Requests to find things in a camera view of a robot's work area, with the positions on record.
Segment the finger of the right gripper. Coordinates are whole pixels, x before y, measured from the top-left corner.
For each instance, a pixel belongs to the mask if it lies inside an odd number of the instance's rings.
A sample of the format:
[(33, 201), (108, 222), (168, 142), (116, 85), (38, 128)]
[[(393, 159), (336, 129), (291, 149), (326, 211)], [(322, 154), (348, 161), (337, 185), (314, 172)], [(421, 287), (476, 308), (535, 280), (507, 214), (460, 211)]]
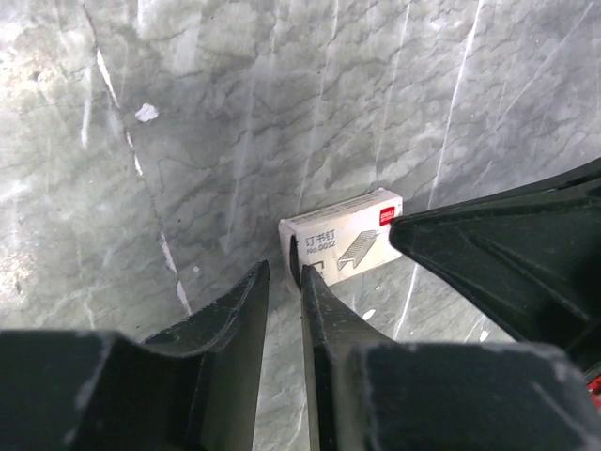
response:
[(600, 162), (393, 221), (391, 245), (517, 341), (600, 373)]

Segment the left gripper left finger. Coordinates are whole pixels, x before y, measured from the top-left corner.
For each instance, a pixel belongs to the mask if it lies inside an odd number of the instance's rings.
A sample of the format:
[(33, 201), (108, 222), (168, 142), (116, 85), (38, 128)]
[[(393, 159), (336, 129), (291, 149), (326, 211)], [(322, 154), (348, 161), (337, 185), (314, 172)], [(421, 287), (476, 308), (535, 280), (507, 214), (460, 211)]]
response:
[(113, 331), (3, 331), (2, 448), (251, 449), (269, 283), (258, 262), (141, 343)]

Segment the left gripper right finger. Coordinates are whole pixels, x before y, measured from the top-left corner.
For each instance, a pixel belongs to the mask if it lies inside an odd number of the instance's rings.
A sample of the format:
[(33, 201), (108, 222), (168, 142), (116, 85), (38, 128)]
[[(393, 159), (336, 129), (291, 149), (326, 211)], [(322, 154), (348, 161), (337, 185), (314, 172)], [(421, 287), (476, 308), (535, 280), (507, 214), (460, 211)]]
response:
[(324, 450), (596, 450), (600, 412), (562, 349), (397, 344), (302, 268), (312, 434)]

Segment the white staple box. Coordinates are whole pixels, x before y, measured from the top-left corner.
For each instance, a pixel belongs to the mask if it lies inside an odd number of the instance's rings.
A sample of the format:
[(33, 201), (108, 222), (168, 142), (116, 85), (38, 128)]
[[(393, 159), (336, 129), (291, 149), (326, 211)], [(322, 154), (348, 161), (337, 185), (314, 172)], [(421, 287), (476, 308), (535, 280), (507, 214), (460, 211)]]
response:
[(287, 283), (298, 291), (301, 272), (313, 266), (328, 286), (400, 258), (389, 241), (403, 198), (378, 188), (278, 225)]

